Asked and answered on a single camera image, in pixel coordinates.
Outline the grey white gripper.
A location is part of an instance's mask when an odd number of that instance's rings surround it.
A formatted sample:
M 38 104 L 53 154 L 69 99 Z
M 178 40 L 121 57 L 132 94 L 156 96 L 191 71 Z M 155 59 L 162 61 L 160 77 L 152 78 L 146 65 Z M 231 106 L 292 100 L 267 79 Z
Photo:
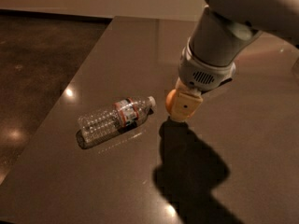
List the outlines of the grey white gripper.
M 174 90 L 177 91 L 170 119 L 184 122 L 189 119 L 203 102 L 201 92 L 212 91 L 228 82 L 235 74 L 235 63 L 227 66 L 213 66 L 198 60 L 187 42 L 183 49 L 178 77 Z

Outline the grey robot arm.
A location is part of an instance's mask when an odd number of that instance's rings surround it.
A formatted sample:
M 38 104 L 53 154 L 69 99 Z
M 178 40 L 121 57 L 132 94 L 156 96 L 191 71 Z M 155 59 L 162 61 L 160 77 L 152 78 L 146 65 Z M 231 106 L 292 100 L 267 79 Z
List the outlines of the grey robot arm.
M 299 46 L 299 0 L 205 0 L 206 6 L 182 51 L 176 87 L 167 95 L 170 118 L 183 122 L 202 94 L 232 78 L 235 57 L 262 32 Z

